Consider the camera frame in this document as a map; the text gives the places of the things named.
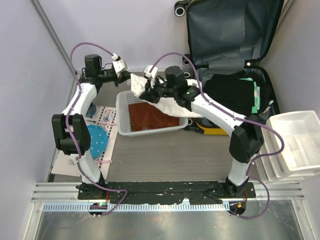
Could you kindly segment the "white fluffy towel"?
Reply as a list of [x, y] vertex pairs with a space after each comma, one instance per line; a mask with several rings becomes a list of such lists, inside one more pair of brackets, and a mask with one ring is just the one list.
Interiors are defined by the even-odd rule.
[[[130, 90], [133, 92], [134, 96], [141, 99], [142, 93], [145, 91], [145, 85], [147, 83], [147, 79], [143, 76], [138, 76], [136, 74], [130, 74]], [[158, 103], [152, 103], [147, 100], [143, 100], [143, 102], [154, 106], [162, 113], [178, 118], [202, 118], [203, 116], [197, 114], [193, 111], [189, 111], [188, 109], [181, 107], [177, 104], [174, 98], [160, 98]]]

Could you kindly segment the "white perforated plastic basket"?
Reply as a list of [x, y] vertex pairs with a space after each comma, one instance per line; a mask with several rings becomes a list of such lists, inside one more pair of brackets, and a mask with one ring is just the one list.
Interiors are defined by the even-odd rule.
[[116, 96], [116, 125], [122, 136], [174, 132], [185, 128], [187, 124], [187, 118], [166, 115], [134, 96], [130, 90], [122, 91]]

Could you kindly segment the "brown towel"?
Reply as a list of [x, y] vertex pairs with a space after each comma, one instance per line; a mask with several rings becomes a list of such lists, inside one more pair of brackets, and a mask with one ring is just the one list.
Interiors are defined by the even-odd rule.
[[164, 114], [146, 102], [130, 104], [128, 112], [132, 132], [177, 127], [180, 125], [178, 117]]

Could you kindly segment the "yellow cartoon hard-shell suitcase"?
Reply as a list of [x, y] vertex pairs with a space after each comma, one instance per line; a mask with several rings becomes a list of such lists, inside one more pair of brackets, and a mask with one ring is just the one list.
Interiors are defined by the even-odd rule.
[[[259, 62], [267, 55], [279, 22], [282, 0], [178, 0], [174, 14], [186, 17], [187, 57], [205, 83], [213, 75], [244, 71], [260, 87], [260, 110], [264, 124], [279, 114], [270, 77]], [[262, 115], [268, 103], [270, 110]]]

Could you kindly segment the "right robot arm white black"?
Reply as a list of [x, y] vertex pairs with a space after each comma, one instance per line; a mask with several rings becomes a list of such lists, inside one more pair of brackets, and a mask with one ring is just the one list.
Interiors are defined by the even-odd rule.
[[134, 94], [171, 117], [204, 117], [230, 136], [231, 170], [225, 180], [226, 193], [233, 198], [243, 193], [248, 170], [264, 143], [257, 117], [245, 117], [204, 93], [201, 83], [189, 84], [178, 66], [165, 70], [165, 79], [154, 65], [147, 65], [141, 80], [133, 80]]

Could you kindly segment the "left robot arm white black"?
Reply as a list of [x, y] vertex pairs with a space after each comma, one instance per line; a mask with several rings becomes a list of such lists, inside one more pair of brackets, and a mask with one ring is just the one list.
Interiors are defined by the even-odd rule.
[[73, 160], [81, 175], [81, 185], [90, 186], [89, 194], [97, 200], [102, 199], [108, 189], [90, 154], [91, 136], [85, 115], [103, 84], [118, 86], [130, 78], [125, 61], [115, 53], [111, 57], [111, 67], [103, 68], [99, 55], [85, 56], [85, 67], [82, 76], [75, 79], [77, 88], [71, 102], [62, 113], [51, 118], [56, 148]]

